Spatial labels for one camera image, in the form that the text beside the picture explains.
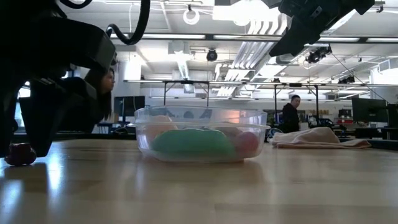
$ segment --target pink ball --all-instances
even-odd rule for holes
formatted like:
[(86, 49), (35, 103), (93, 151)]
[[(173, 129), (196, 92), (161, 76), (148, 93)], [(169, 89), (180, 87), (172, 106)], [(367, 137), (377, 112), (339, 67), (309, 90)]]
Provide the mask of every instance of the pink ball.
[(234, 145), (239, 155), (251, 155), (256, 153), (259, 139), (254, 133), (243, 132), (235, 137)]

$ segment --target small red object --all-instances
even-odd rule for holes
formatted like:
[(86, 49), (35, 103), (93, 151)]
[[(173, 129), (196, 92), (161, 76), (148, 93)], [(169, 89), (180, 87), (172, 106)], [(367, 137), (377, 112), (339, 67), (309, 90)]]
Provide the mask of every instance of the small red object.
[(259, 139), (254, 133), (243, 132), (234, 139), (236, 152), (243, 156), (250, 156), (257, 152)]
[(11, 144), (9, 155), (4, 160), (12, 166), (23, 166), (32, 164), (36, 160), (36, 152), (28, 143)]

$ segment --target hair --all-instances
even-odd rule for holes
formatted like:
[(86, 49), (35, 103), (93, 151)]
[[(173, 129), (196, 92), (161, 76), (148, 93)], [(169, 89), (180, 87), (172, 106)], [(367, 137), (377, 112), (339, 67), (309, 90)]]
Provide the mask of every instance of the hair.
[(105, 75), (106, 73), (102, 71), (90, 69), (85, 77), (85, 81), (96, 89), (99, 108), (103, 114), (103, 118), (108, 119), (112, 113), (112, 93), (101, 94), (101, 82)]
[(298, 95), (294, 95), (294, 96), (292, 96), (292, 100), (291, 100), (291, 101), (294, 101), (294, 99), (296, 99), (296, 98), (299, 98), (299, 99), (301, 99), (301, 98), (300, 98), (300, 96), (298, 96)]

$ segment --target security camera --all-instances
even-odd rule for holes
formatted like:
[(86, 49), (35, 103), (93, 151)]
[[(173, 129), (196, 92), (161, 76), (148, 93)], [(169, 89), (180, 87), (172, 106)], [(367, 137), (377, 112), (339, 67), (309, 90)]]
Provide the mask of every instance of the security camera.
[(207, 53), (206, 59), (208, 62), (214, 62), (217, 60), (217, 52), (215, 49), (210, 49)]

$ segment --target dark jacket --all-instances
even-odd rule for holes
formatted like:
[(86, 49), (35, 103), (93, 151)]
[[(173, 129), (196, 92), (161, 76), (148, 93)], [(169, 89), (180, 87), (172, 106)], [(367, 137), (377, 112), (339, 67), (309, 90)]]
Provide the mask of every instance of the dark jacket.
[(299, 125), (299, 115), (297, 114), (297, 109), (294, 108), (290, 103), (284, 106), (282, 130), (284, 133), (291, 133), (300, 130)]

